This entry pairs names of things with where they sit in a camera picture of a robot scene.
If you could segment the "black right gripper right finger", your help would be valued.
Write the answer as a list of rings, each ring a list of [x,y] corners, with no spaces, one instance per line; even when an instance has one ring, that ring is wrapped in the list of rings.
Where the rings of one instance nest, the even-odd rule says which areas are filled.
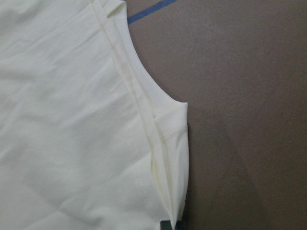
[[[177,221],[177,230],[187,230],[187,222],[184,220]]]

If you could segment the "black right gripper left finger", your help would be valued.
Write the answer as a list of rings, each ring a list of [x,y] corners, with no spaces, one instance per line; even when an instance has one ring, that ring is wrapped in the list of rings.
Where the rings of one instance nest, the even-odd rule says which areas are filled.
[[[162,220],[160,222],[160,230],[172,230],[171,222],[169,220]]]

